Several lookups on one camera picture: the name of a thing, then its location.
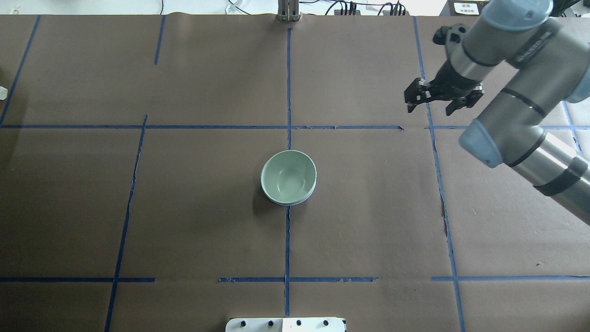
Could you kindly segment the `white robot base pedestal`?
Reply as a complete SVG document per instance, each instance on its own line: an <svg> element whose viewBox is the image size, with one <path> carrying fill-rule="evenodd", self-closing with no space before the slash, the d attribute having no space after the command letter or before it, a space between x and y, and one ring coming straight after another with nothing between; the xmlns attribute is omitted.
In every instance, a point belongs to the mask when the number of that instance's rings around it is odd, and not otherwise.
<svg viewBox="0 0 590 332"><path fill-rule="evenodd" d="M339 317L238 318L228 320L226 332L346 332Z"/></svg>

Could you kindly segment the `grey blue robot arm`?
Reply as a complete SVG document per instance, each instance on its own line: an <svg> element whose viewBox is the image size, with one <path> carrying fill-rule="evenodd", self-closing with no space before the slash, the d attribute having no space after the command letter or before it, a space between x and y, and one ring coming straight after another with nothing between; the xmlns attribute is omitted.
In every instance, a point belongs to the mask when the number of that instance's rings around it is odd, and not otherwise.
<svg viewBox="0 0 590 332"><path fill-rule="evenodd" d="M472 26L438 28L433 42L446 61L432 81L415 78L405 89L407 111L449 101L445 113L473 107L482 81L500 63L517 70L459 138L474 158L506 164L537 191L589 222L589 162L540 123L562 101L589 97L589 44L552 18L551 0L492 0Z"/></svg>

